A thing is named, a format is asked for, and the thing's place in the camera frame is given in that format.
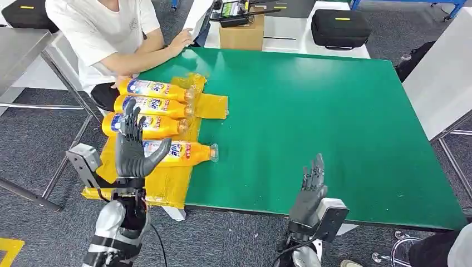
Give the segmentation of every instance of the black shorts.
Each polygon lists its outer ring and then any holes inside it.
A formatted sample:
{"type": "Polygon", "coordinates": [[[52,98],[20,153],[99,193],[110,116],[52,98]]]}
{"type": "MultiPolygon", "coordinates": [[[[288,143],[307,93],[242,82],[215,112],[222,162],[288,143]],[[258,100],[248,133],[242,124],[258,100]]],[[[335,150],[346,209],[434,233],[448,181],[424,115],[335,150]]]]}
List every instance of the black shorts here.
{"type": "Polygon", "coordinates": [[[448,267],[449,251],[459,231],[430,236],[414,243],[408,252],[411,267],[448,267]]]}
{"type": "Polygon", "coordinates": [[[96,85],[90,95],[92,100],[95,102],[97,107],[101,108],[102,110],[115,112],[115,100],[120,95],[120,91],[115,88],[111,88],[114,85],[114,82],[110,83],[102,83],[100,85],[96,85]]]}

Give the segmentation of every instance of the yellow plastic sheet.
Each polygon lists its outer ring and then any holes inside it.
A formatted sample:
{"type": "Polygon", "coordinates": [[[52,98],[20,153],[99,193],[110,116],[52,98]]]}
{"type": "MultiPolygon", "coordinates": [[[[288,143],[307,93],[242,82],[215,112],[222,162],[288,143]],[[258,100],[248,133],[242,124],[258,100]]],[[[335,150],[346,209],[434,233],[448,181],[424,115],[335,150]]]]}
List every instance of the yellow plastic sheet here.
{"type": "MultiPolygon", "coordinates": [[[[173,136],[173,140],[197,141],[201,118],[226,118],[228,108],[227,96],[216,96],[203,93],[206,83],[204,76],[191,73],[188,78],[174,77],[172,84],[182,88],[195,85],[198,93],[195,99],[195,117],[189,120],[189,130],[173,136]]],[[[97,173],[108,182],[116,179],[115,169],[115,138],[110,137],[100,156],[102,166],[97,173]]],[[[146,201],[150,205],[172,206],[183,209],[185,196],[190,182],[192,167],[155,168],[146,177],[146,201]]],[[[105,198],[110,198],[112,189],[102,189],[105,198]]],[[[85,187],[83,196],[88,199],[99,199],[96,189],[85,187]]]]}

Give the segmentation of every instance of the gray carpet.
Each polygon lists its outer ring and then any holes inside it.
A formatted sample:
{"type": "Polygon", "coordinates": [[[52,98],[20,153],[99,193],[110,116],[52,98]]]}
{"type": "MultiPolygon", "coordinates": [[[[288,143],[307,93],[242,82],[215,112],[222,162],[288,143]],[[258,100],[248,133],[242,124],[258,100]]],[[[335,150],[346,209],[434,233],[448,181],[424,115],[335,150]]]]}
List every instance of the gray carpet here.
{"type": "MultiPolygon", "coordinates": [[[[154,2],[166,43],[181,29],[191,0],[182,1],[177,11],[169,1],[154,2]]],[[[373,34],[368,50],[373,58],[396,60],[424,42],[436,39],[445,29],[439,22],[443,14],[427,4],[362,2],[373,34]]],[[[74,105],[68,92],[26,89],[18,103],[62,103],[74,105]]],[[[85,113],[81,111],[39,111],[9,108],[0,117],[0,176],[42,194],[62,156],[79,130],[85,113]]],[[[97,123],[91,123],[82,142],[102,147],[105,138],[97,123]]],[[[472,139],[450,136],[448,144],[472,180],[472,139]]],[[[438,159],[459,203],[472,211],[464,189],[458,182],[438,144],[438,159]]],[[[85,200],[83,186],[71,166],[67,166],[51,200],[64,206],[63,212],[50,212],[1,190],[0,236],[26,242],[13,266],[79,266],[88,248],[94,223],[104,203],[85,200]]],[[[166,247],[169,266],[268,266],[276,256],[275,247],[287,219],[262,215],[208,210],[188,210],[188,218],[172,221],[159,207],[150,210],[153,223],[166,247]]],[[[343,259],[368,266],[375,264],[374,251],[386,251],[394,242],[395,229],[361,226],[329,244],[324,267],[336,267],[343,259]]],[[[430,233],[415,232],[428,236],[430,233]]],[[[145,237],[136,266],[163,266],[159,242],[153,233],[145,237]]]]}

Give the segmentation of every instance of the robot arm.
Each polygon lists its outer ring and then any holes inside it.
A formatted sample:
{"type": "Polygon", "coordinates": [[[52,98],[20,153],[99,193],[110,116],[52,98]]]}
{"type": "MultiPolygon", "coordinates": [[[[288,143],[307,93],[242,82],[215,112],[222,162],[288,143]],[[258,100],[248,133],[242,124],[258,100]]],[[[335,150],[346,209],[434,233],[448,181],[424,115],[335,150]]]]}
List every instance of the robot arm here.
{"type": "Polygon", "coordinates": [[[144,156],[142,124],[137,121],[140,109],[128,103],[116,137],[115,165],[118,177],[109,183],[95,171],[101,166],[95,148],[84,144],[66,151],[66,155],[86,186],[114,188],[110,201],[100,211],[95,234],[84,258],[84,267],[132,266],[141,250],[144,233],[150,227],[145,203],[145,179],[169,153],[171,139],[164,139],[151,156],[144,156]]]}
{"type": "Polygon", "coordinates": [[[349,212],[340,199],[326,197],[324,167],[318,154],[310,172],[303,168],[302,187],[289,212],[286,239],[272,266],[321,267],[321,241],[331,242],[336,237],[349,212]]]}

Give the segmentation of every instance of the black carrying case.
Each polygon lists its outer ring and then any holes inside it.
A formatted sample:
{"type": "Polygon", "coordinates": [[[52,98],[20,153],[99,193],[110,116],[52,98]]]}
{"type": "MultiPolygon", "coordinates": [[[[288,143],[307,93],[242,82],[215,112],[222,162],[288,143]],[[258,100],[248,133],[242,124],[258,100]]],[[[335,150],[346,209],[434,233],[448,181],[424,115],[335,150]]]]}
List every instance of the black carrying case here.
{"type": "Polygon", "coordinates": [[[59,31],[47,17],[46,0],[16,0],[2,10],[5,20],[13,28],[48,29],[51,33],[59,31]]]}
{"type": "Polygon", "coordinates": [[[311,32],[319,46],[351,50],[364,45],[371,30],[359,11],[318,9],[312,18],[311,32]]]}

